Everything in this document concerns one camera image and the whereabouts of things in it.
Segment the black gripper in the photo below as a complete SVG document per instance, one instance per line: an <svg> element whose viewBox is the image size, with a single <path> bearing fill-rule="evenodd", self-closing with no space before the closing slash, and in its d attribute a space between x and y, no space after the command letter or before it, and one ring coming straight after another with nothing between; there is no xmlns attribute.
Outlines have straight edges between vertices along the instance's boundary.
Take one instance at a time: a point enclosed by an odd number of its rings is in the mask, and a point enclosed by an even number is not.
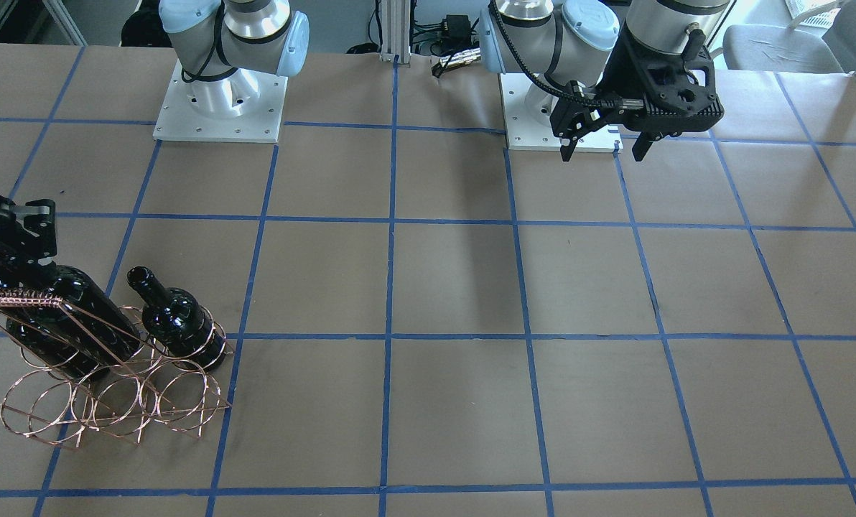
<svg viewBox="0 0 856 517"><path fill-rule="evenodd" d="M630 32L620 33L595 88L577 81L555 88L557 102L549 122L562 143L562 161L572 160L582 137L608 122L640 132L632 147L636 162L647 157L660 134L712 128L725 110L705 42L704 33L691 32L680 55L665 55L649 49ZM608 120L596 121L595 112Z"/></svg>
<svg viewBox="0 0 856 517"><path fill-rule="evenodd" d="M0 279L5 284L49 284L56 255L54 200L19 205L0 195Z"/></svg>

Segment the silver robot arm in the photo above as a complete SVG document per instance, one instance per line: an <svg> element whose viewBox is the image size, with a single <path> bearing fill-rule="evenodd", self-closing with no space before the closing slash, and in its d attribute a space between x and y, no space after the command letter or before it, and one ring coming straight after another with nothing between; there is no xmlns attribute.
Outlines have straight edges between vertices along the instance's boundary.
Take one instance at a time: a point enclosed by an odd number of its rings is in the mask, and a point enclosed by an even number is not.
<svg viewBox="0 0 856 517"><path fill-rule="evenodd" d="M306 14L287 1L162 1L177 63L158 143L276 144L288 78L309 50ZM56 204L0 194L0 278L21 284L57 255Z"/></svg>
<svg viewBox="0 0 856 517"><path fill-rule="evenodd" d="M492 73L520 73L539 97L564 162L609 125L638 134L632 155L725 111L707 30L726 1L631 1L619 17L602 1L490 1L478 16L480 55Z"/></svg>

